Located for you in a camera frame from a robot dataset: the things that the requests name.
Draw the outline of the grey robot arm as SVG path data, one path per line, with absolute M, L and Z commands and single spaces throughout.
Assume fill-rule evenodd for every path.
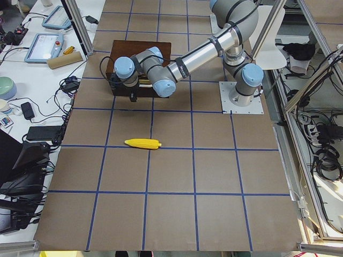
M 139 87 L 138 77 L 147 76 L 159 97 L 169 97 L 176 91 L 176 83 L 212 59 L 239 47 L 254 32 L 258 23 L 258 6 L 253 1 L 211 1 L 220 31 L 209 37 L 197 48 L 171 60 L 167 66 L 156 46 L 131 57 L 119 57 L 114 62 L 114 72 L 109 84 L 112 88 Z

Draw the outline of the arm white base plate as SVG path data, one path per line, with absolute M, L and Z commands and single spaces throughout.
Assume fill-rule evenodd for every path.
M 236 91 L 235 81 L 220 81 L 220 97 L 224 114 L 263 115 L 264 110 L 258 88 L 250 96 Z

